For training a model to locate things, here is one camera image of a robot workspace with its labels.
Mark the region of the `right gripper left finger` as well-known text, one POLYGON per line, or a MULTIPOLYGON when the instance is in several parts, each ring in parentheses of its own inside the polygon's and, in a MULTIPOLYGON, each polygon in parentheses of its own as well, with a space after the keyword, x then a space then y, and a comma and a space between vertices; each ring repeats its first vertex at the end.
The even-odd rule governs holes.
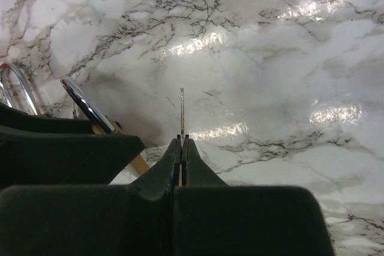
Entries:
POLYGON ((128 185, 12 186, 1 192, 2 255, 170 255, 172 192, 182 154, 128 185))

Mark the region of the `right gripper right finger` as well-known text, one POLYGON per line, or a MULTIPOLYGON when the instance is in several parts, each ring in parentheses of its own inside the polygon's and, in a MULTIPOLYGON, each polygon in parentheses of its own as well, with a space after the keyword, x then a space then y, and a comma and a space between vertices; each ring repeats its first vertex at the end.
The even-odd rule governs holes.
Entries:
POLYGON ((173 192, 175 255, 333 255, 314 195, 299 186, 230 186, 186 138, 173 192))

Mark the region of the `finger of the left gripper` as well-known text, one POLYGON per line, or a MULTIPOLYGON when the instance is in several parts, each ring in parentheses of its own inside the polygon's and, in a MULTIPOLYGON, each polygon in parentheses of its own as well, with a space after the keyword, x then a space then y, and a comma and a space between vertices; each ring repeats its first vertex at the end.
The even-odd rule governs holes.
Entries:
POLYGON ((1 188, 108 184, 145 148, 124 134, 95 134, 86 120, 33 116, 1 104, 1 188))

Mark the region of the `single silver key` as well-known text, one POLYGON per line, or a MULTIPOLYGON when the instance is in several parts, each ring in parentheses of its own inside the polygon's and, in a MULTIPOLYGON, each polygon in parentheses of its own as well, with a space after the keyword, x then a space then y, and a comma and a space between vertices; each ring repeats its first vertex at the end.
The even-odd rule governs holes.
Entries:
POLYGON ((184 88, 180 88, 180 98, 181 98, 181 159, 179 164, 179 186, 182 186, 183 181, 183 172, 182 172, 182 147, 184 145, 184 130, 185 130, 185 120, 184 120, 184 88))

